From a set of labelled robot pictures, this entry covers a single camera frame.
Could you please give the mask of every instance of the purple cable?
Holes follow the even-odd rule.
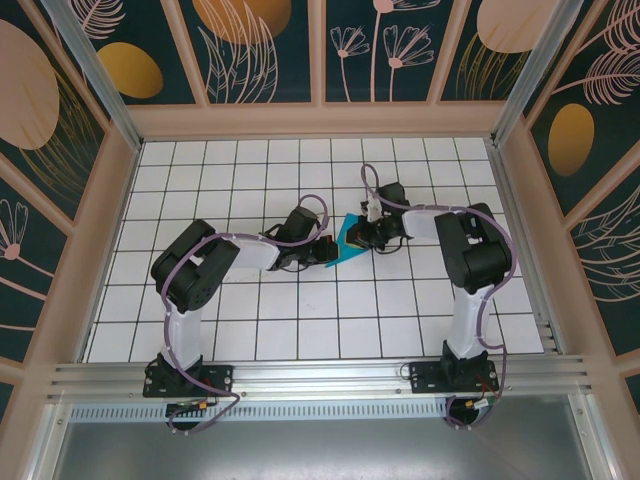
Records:
[[[203,390],[209,392],[209,393],[214,393],[216,395],[219,395],[221,397],[233,397],[235,400],[233,402],[231,402],[229,405],[227,405],[225,408],[223,408],[216,416],[214,416],[211,420],[205,422],[205,423],[200,423],[198,425],[196,425],[194,428],[192,428],[191,430],[178,430],[175,428],[175,426],[173,425],[173,420],[175,419],[175,417],[177,415],[179,415],[181,413],[181,411],[176,410],[171,417],[169,417],[169,427],[172,429],[172,432],[174,434],[180,432],[182,435],[189,435],[189,433],[198,433],[198,432],[202,432],[203,430],[206,430],[207,428],[209,428],[211,425],[213,425],[215,422],[218,421],[218,419],[220,417],[222,417],[225,413],[227,413],[229,410],[231,410],[233,407],[235,407],[237,405],[237,403],[240,401],[240,395],[238,395],[237,393],[233,393],[233,392],[227,392],[226,390],[220,390],[218,388],[214,388],[211,387],[209,385],[206,385],[202,382],[200,382],[199,380],[197,380],[196,378],[193,378],[191,375],[189,375],[180,365],[180,363],[178,362],[178,359],[176,358],[175,354],[173,353],[173,348],[171,347],[171,338],[169,337],[169,324],[171,322],[171,303],[169,303],[169,300],[167,299],[167,291],[169,290],[169,285],[171,285],[171,282],[173,281],[173,279],[175,278],[175,276],[177,275],[178,271],[184,266],[185,263],[187,263],[187,261],[189,261],[189,259],[191,258],[192,255],[194,255],[198,250],[200,250],[202,247],[204,247],[206,244],[208,244],[209,242],[212,242],[214,240],[217,240],[219,238],[223,238],[223,239],[240,239],[240,240],[258,240],[258,241],[262,241],[265,243],[269,243],[271,245],[275,245],[276,247],[299,247],[301,245],[306,245],[307,243],[310,243],[312,241],[314,241],[316,238],[318,238],[320,236],[320,234],[326,230],[327,226],[329,225],[329,209],[327,207],[326,202],[319,197],[318,195],[314,195],[314,194],[308,194],[308,195],[304,195],[302,198],[300,198],[300,200],[298,201],[298,205],[300,205],[305,199],[307,198],[315,198],[316,200],[318,200],[321,204],[322,204],[322,208],[324,209],[323,212],[323,217],[322,217],[322,223],[320,225],[320,228],[318,228],[318,230],[316,231],[316,233],[314,233],[313,235],[311,235],[310,237],[301,240],[299,242],[293,242],[293,243],[287,243],[287,242],[279,242],[277,240],[271,240],[269,238],[265,238],[262,235],[250,235],[247,233],[215,233],[213,235],[209,235],[208,237],[203,238],[202,240],[200,240],[200,242],[198,242],[198,244],[196,246],[194,246],[191,250],[189,250],[187,252],[187,254],[182,257],[180,259],[180,261],[178,261],[178,263],[176,264],[175,267],[173,267],[173,270],[171,270],[171,272],[169,273],[169,276],[167,277],[167,279],[165,280],[164,284],[162,285],[162,291],[160,293],[160,298],[162,299],[162,303],[164,303],[164,306],[166,308],[166,314],[165,314],[165,320],[164,320],[164,343],[167,347],[167,353],[169,354],[169,357],[171,358],[171,361],[173,362],[173,366],[175,367],[176,370],[178,370],[178,372],[180,372],[180,375],[182,375],[184,378],[186,378],[189,382],[191,382],[193,385],[196,385],[200,388],[202,388]]]
[[[500,388],[498,390],[498,395],[496,396],[497,401],[500,400],[500,398],[502,397],[502,392],[504,391],[504,381],[507,375],[507,346],[502,344],[502,345],[489,345],[484,341],[484,338],[482,338],[482,315],[487,307],[487,302],[489,301],[489,299],[498,291],[500,290],[502,287],[504,287],[506,285],[506,283],[511,280],[514,276],[514,274],[516,273],[516,267],[518,266],[518,254],[516,252],[516,248],[515,245],[513,244],[513,240],[511,240],[511,237],[509,237],[509,234],[506,232],[506,230],[504,228],[502,228],[502,226],[495,221],[495,219],[491,218],[489,215],[476,210],[474,208],[469,208],[469,207],[458,207],[458,206],[451,206],[451,207],[446,207],[444,205],[414,205],[412,207],[408,207],[406,205],[401,205],[399,203],[395,203],[395,202],[391,202],[385,198],[382,198],[380,195],[378,195],[378,193],[371,188],[371,186],[369,185],[369,183],[367,182],[367,168],[369,170],[371,170],[371,172],[373,173],[373,176],[376,179],[376,188],[378,188],[380,186],[380,177],[378,176],[378,172],[376,172],[376,169],[373,167],[373,165],[369,164],[369,163],[365,163],[362,168],[360,169],[360,177],[362,178],[362,183],[364,184],[365,189],[367,190],[368,193],[370,193],[373,198],[379,200],[381,203],[384,203],[385,205],[388,205],[390,207],[393,208],[397,208],[400,210],[435,210],[438,212],[465,212],[465,213],[471,213],[472,215],[476,215],[480,218],[482,218],[483,220],[487,221],[492,227],[494,227],[496,230],[498,230],[498,232],[500,232],[500,235],[502,235],[502,237],[505,240],[505,243],[507,244],[507,246],[509,247],[509,250],[511,251],[511,270],[509,270],[509,273],[507,274],[506,277],[504,277],[504,279],[502,280],[502,282],[500,282],[498,285],[494,286],[491,290],[489,290],[485,296],[482,299],[482,304],[480,305],[480,308],[478,310],[478,319],[476,321],[476,337],[478,338],[478,342],[480,342],[480,345],[482,345],[484,348],[486,348],[487,350],[500,350],[502,349],[502,372],[500,374]],[[447,400],[447,406],[446,406],[446,410],[445,410],[445,420],[447,421],[447,423],[454,427],[454,428],[459,428],[459,427],[466,427],[467,429],[471,430],[471,426],[470,425],[465,425],[462,422],[456,420],[455,418],[453,418],[450,415],[450,411],[451,411],[451,404],[453,403],[453,401],[456,399],[456,396],[452,396]],[[489,409],[489,411],[480,419],[477,420],[476,422],[474,422],[474,426],[478,427],[480,425],[482,425],[487,418],[489,418],[491,412],[493,412],[493,407],[491,409]]]

